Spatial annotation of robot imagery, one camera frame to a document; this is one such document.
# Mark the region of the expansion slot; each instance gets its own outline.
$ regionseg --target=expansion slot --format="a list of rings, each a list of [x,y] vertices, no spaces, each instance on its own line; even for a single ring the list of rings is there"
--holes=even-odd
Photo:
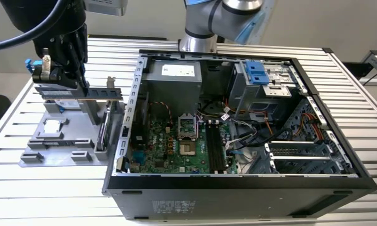
[[[217,171],[222,173],[225,170],[224,155],[222,155],[222,144],[221,136],[217,124],[208,124],[205,128],[206,133],[206,148],[209,158],[209,170],[210,173]]]

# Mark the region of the aluminum extrusion table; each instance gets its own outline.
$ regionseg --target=aluminum extrusion table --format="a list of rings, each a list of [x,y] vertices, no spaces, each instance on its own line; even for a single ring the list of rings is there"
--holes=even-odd
[[[138,49],[176,50],[174,41],[89,38],[86,78],[105,87],[116,77],[124,100]],[[296,57],[349,143],[377,183],[377,102],[333,53],[321,48],[218,45],[221,54]],[[313,225],[377,226],[377,191],[318,219],[281,221],[126,221],[110,197],[101,195],[106,166],[20,168],[17,163],[44,114],[29,81],[0,121],[0,225]]]

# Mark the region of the cable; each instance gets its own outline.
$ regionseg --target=cable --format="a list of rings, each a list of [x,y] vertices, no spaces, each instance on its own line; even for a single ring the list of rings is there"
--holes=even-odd
[[[242,174],[244,168],[246,167],[248,164],[250,164],[256,160],[256,157],[252,158],[252,160],[240,168],[240,173]]]
[[[197,112],[198,112],[201,115],[209,116],[209,117],[212,117],[212,118],[218,118],[218,117],[220,117],[220,115],[217,115],[217,114],[210,114],[210,113],[208,113],[208,112],[205,112],[205,111],[202,111],[202,110],[200,110],[200,109],[197,109]]]
[[[302,119],[304,119],[304,116],[306,116],[309,120],[310,120],[310,119],[314,119],[314,120],[317,119],[313,114],[310,114],[310,113],[302,113],[301,116],[300,116],[300,127],[298,127],[298,129],[297,129],[294,135],[292,136],[292,138],[293,138],[294,136],[297,136],[297,134],[298,134],[300,131],[301,131],[301,128],[302,128],[302,125],[304,125],[304,120],[302,120]],[[321,131],[320,131],[317,125],[316,125],[314,123],[310,123],[310,126],[312,126],[312,128],[313,128],[313,130],[314,130],[314,133],[316,133],[316,136],[317,136],[318,140],[324,140],[324,136],[322,136],[322,133],[321,133]]]
[[[236,119],[233,119],[233,118],[230,118],[230,120],[232,120],[233,122],[236,122],[238,125],[242,124],[242,125],[248,126],[253,131],[256,131],[256,128],[254,128],[249,123],[246,123],[245,121],[236,120]]]
[[[292,129],[290,129],[290,128],[281,128],[281,129],[276,132],[276,134],[273,134],[272,136],[269,136],[268,138],[265,138],[262,141],[260,141],[260,142],[257,142],[257,143],[253,143],[253,144],[248,143],[248,144],[242,145],[241,147],[236,148],[236,150],[240,150],[240,149],[242,149],[242,148],[245,148],[245,147],[261,147],[266,142],[269,142],[270,140],[273,140],[274,138],[277,138],[277,137],[281,135],[281,133],[284,133],[284,132],[288,132],[288,133],[289,133],[289,136],[288,136],[288,137],[292,137]]]
[[[377,76],[377,74],[374,74],[374,75],[372,76],[372,78],[369,78],[369,80],[365,81],[364,85],[366,85],[366,83],[368,83],[376,76]]]
[[[266,124],[268,130],[269,130],[269,133],[272,135],[272,129],[270,129],[270,126],[269,126],[268,118],[265,118],[265,124]]]
[[[317,119],[317,117],[313,115],[313,114],[310,114],[310,113],[305,113],[312,119]],[[317,137],[318,137],[318,140],[324,140],[324,136],[322,136],[322,133],[321,133],[321,131],[320,131],[320,129],[318,129],[318,127],[317,127],[317,124],[316,123],[312,123],[312,127],[313,127],[313,129],[314,129],[314,133],[316,133],[316,135],[317,135]]]
[[[160,102],[160,101],[150,102],[150,105],[152,104],[160,104],[160,105],[165,106],[168,113],[169,113],[169,122],[170,122],[170,125],[173,125],[172,112],[170,112],[169,106],[164,102]]]
[[[44,21],[27,33],[5,41],[0,41],[0,50],[21,45],[41,36],[56,24],[66,9],[68,3],[69,0],[57,0],[53,10]]]

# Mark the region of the blue clamp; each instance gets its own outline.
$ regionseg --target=blue clamp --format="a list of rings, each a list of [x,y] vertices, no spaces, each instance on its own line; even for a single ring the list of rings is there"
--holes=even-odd
[[[25,67],[28,69],[28,71],[31,73],[33,73],[33,69],[34,69],[34,66],[36,65],[42,65],[42,61],[41,60],[36,60],[33,63],[32,63],[32,59],[27,59],[25,60]]]
[[[250,77],[250,83],[254,85],[268,85],[269,77],[264,65],[260,61],[245,61],[245,72]]]

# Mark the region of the sticker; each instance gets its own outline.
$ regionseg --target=sticker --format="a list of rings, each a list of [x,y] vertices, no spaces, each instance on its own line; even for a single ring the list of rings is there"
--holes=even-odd
[[[164,76],[185,76],[194,77],[194,66],[193,65],[162,65]]]
[[[152,201],[154,213],[192,213],[196,201],[192,200],[160,200]]]
[[[229,107],[225,107],[225,108],[224,108],[224,112],[228,113],[229,111],[230,111],[230,108],[229,108]]]
[[[230,115],[229,115],[228,113],[225,113],[225,114],[221,116],[221,119],[225,121],[229,117],[230,117]]]
[[[54,100],[56,104],[65,109],[80,109],[77,100]]]
[[[41,93],[49,96],[70,96],[70,91],[41,91]]]
[[[60,144],[57,142],[44,142],[44,145],[54,145],[54,146],[57,146]]]

